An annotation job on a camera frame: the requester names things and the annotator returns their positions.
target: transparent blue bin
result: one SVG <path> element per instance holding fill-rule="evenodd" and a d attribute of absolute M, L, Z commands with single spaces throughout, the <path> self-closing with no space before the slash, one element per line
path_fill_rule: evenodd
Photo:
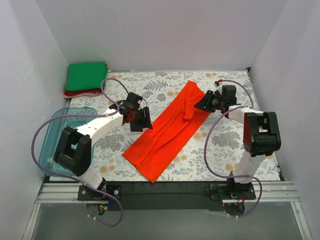
<path fill-rule="evenodd" d="M 86 114 L 86 115 L 98 115 L 97 111 L 92 107 L 66 107 L 62 108 L 53 114 L 52 118 L 61 116 L 61 115 L 74 115 L 74 114 Z M 56 152 L 56 148 L 58 145 L 58 141 L 60 139 L 62 130 L 66 127 L 76 128 L 87 124 L 88 122 L 95 119 L 94 117 L 84 117 L 84 116 L 70 116 L 63 117 L 57 120 L 54 120 L 49 123 L 48 129 L 45 134 L 45 138 L 43 141 L 41 154 L 39 158 L 39 163 L 46 169 L 49 169 L 55 173 L 64 174 L 68 176 L 74 176 L 72 172 L 64 169 L 62 166 L 57 164 L 54 161 L 54 154 Z M 94 154 L 94 146 L 91 149 L 91 160 Z M 45 174 L 49 176 L 55 176 L 53 174 L 47 173 L 43 171 Z"/>

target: cable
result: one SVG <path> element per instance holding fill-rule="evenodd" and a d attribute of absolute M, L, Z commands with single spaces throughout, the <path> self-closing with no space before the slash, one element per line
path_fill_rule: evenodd
<path fill-rule="evenodd" d="M 234 84 L 239 85 L 239 86 L 246 92 L 246 94 L 248 95 L 248 97 L 249 97 L 249 99 L 250 99 L 250 102 L 251 102 L 251 107 L 250 107 L 250 108 L 251 108 L 251 109 L 254 108 L 254 101 L 253 101 L 253 99 L 252 99 L 249 91 L 248 91 L 242 84 L 240 84 L 240 83 L 238 83 L 238 82 L 236 82 L 236 81 L 233 81 L 233 80 L 223 80 L 223 79 L 220 79 L 218 82 L 219 82 L 219 83 L 221 83 L 221 82 L 229 82 L 229 83 L 234 83 Z"/>
<path fill-rule="evenodd" d="M 101 88 L 101 91 L 102 91 L 103 95 L 104 95 L 110 102 L 112 102 L 113 104 L 116 105 L 116 108 L 117 108 L 116 111 L 108 114 L 109 116 L 113 116 L 113 115 L 115 115 L 115 114 L 117 114 L 117 113 L 119 112 L 120 106 L 119 106 L 119 104 L 117 104 L 115 101 L 113 101 L 113 100 L 106 94 L 106 92 L 105 92 L 105 90 L 104 90 L 104 83 L 105 83 L 106 81 L 108 81 L 108 80 L 117 81 L 118 83 L 120 83 L 120 84 L 123 86 L 123 88 L 125 89 L 125 91 L 126 91 L 127 93 L 129 93 L 129 91 L 127 90 L 127 88 L 125 87 L 125 85 L 124 85 L 122 82 L 120 82 L 118 79 L 116 79 L 116 78 L 106 78 L 106 79 L 104 79 L 104 80 L 101 82 L 100 88 Z M 75 177 L 68 176 L 68 175 L 64 175 L 64 174 L 57 173 L 57 172 L 53 172 L 53 171 L 51 171 L 51 170 L 49 170 L 49 169 L 47 169 L 47 168 L 45 168 L 45 167 L 43 167 L 43 166 L 40 165 L 40 163 L 38 162 L 38 160 L 37 160 L 37 158 L 36 158 L 36 154 L 35 154 L 35 143 L 36 143 L 37 136 L 38 136 L 39 132 L 41 131 L 41 129 L 42 129 L 45 125 L 47 125 L 48 123 L 50 123 L 50 122 L 52 122 L 52 121 L 54 121 L 54 120 L 57 120 L 57 119 L 62 119 L 62 118 L 67 118 L 67 117 L 105 118 L 105 117 L 107 117 L 108 115 L 86 115 L 86 114 L 61 115 L 61 116 L 56 116 L 56 117 L 53 117 L 53 118 L 45 121 L 45 122 L 35 131 L 34 136 L 33 136 L 33 138 L 32 138 L 32 142 L 31 142 L 31 156 L 32 156 L 32 160 L 34 161 L 34 163 L 35 163 L 40 169 L 42 169 L 43 171 L 45 171 L 45 172 L 47 172 L 47 173 L 49 173 L 49 174 L 53 174 L 53 175 L 56 175 L 56 176 L 59 176 L 59 177 L 63 177 L 63 178 L 72 179 L 72 180 L 80 183 L 80 180 L 77 179 L 77 178 L 75 178 Z M 121 220 L 122 220 L 122 218 L 123 218 L 123 215 L 124 215 L 124 210 L 123 210 L 123 207 L 122 207 L 120 201 L 119 201 L 117 198 L 115 198 L 113 195 L 111 195 L 111 194 L 109 194 L 109 193 L 107 193 L 107 192 L 103 192 L 103 191 L 100 191 L 100 190 L 98 190 L 98 189 L 95 189 L 95 188 L 93 188 L 92 186 L 90 186 L 90 185 L 88 185 L 88 184 L 85 184 L 85 183 L 84 183 L 83 185 L 86 186 L 87 188 L 89 188 L 89 189 L 91 189 L 91 190 L 99 193 L 99 194 L 103 194 L 103 195 L 106 195 L 106 196 L 109 197 L 109 198 L 112 198 L 113 200 L 116 201 L 116 203 L 119 205 L 119 208 L 120 208 L 120 218 L 119 218 L 119 220 L 118 220 L 116 223 L 108 223 L 108 222 L 106 222 L 106 221 L 104 221 L 104 220 L 102 220 L 102 219 L 100 219 L 100 218 L 98 218 L 98 217 L 96 217 L 96 216 L 94 216 L 94 215 L 92 215 L 92 214 L 88 214 L 88 216 L 91 217 L 91 218 L 93 218 L 94 220 L 97 220 L 97 221 L 99 221 L 99 222 L 107 225 L 108 227 L 115 227 L 115 226 L 117 226 L 117 225 L 121 222 Z"/>
<path fill-rule="evenodd" d="M 111 201 L 112 201 L 112 199 L 109 197 L 109 201 L 108 201 L 108 203 L 106 204 L 106 206 L 107 206 L 107 207 L 109 207 L 109 206 L 110 206 Z"/>
<path fill-rule="evenodd" d="M 233 204 L 238 204 L 241 200 L 241 196 L 239 197 L 238 201 L 237 202 L 234 202 Z"/>
<path fill-rule="evenodd" d="M 243 204 L 246 200 L 246 194 L 243 194 L 243 201 L 240 204 Z"/>
<path fill-rule="evenodd" d="M 242 217 L 245 217 L 247 215 L 249 215 L 258 205 L 258 203 L 260 202 L 260 199 L 262 197 L 262 184 L 261 184 L 261 181 L 256 178 L 255 176 L 250 176 L 250 175 L 237 175 L 237 176 L 223 176 L 223 175 L 220 175 L 218 173 L 215 173 L 209 166 L 208 164 L 208 160 L 207 160 L 207 148 L 208 148 L 208 141 L 209 141 L 209 138 L 210 138 L 210 135 L 212 133 L 212 131 L 214 130 L 214 128 L 216 127 L 216 125 L 218 124 L 218 122 L 224 117 L 226 116 L 227 114 L 237 110 L 237 109 L 241 109 L 241 108 L 244 108 L 244 106 L 237 106 L 233 109 L 230 109 L 228 111 L 226 111 L 225 113 L 223 113 L 215 122 L 214 124 L 212 125 L 212 127 L 210 128 L 209 132 L 208 132 L 208 135 L 206 136 L 206 139 L 205 139 L 205 144 L 204 144 L 204 163 L 205 163 L 205 166 L 206 168 L 209 170 L 209 172 L 211 172 L 213 175 L 215 175 L 216 177 L 219 177 L 219 178 L 223 178 L 223 179 L 235 179 L 235 178 L 252 178 L 254 180 L 256 180 L 258 183 L 259 183 L 259 186 L 260 186 L 260 193 L 259 193 L 259 197 L 258 199 L 256 200 L 255 204 L 253 205 L 253 207 L 246 213 L 244 213 L 243 215 L 240 215 L 240 216 L 234 216 L 234 215 L 230 215 L 231 217 L 233 218 L 242 218 Z"/>
<path fill-rule="evenodd" d="M 103 212 L 100 211 L 100 206 L 99 205 L 97 205 L 97 206 L 98 206 L 99 216 L 103 215 Z"/>
<path fill-rule="evenodd" d="M 211 198 L 211 195 L 210 195 L 210 190 L 209 190 L 209 192 L 207 193 L 207 191 L 206 191 L 207 188 L 210 188 L 210 185 L 204 187 L 203 193 L 204 193 L 205 196 L 207 196 L 207 197 L 209 197 L 211 200 L 213 200 L 213 199 Z"/>
<path fill-rule="evenodd" d="M 145 107 L 148 107 L 148 102 L 144 98 L 142 98 L 143 101 L 145 101 Z"/>

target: green towel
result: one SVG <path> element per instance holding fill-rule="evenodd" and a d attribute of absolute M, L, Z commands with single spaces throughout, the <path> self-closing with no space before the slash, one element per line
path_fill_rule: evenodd
<path fill-rule="evenodd" d="M 70 64 L 65 90 L 80 91 L 99 89 L 107 73 L 108 67 L 106 67 L 104 61 Z"/>

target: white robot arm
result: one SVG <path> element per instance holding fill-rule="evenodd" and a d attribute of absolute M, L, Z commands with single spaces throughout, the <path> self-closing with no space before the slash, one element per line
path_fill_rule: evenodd
<path fill-rule="evenodd" d="M 119 101 L 119 112 L 108 117 L 99 117 L 77 128 L 66 127 L 60 136 L 54 161 L 71 171 L 77 178 L 91 187 L 102 190 L 105 180 L 91 166 L 92 146 L 111 130 L 130 123 L 132 132 L 142 132 L 143 128 L 152 129 L 149 108 L 140 108 L 142 97 L 129 92 L 126 100 Z M 113 104 L 105 115 L 117 109 Z"/>
<path fill-rule="evenodd" d="M 243 106 L 239 108 L 236 98 L 236 87 L 216 82 L 215 91 L 208 90 L 195 107 L 213 113 L 220 110 L 222 114 L 229 110 L 226 117 L 243 124 L 244 153 L 238 167 L 230 173 L 232 176 L 253 176 L 260 164 L 274 151 L 280 149 L 281 138 L 277 115 L 274 112 L 263 112 Z M 231 191 L 249 189 L 251 177 L 236 177 L 229 180 Z"/>

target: white wall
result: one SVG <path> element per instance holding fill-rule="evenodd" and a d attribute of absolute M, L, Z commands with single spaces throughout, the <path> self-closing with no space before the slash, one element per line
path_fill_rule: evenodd
<path fill-rule="evenodd" d="M 277 158 L 294 181 L 313 239 L 320 239 L 320 1 L 288 0 L 252 67 L 264 111 L 278 116 Z"/>
<path fill-rule="evenodd" d="M 112 70 L 253 65 L 287 0 L 35 0 L 69 63 Z"/>
<path fill-rule="evenodd" d="M 1 0 L 0 34 L 0 239 L 13 240 L 21 239 L 42 183 L 31 139 L 66 104 L 67 61 L 34 0 Z"/>

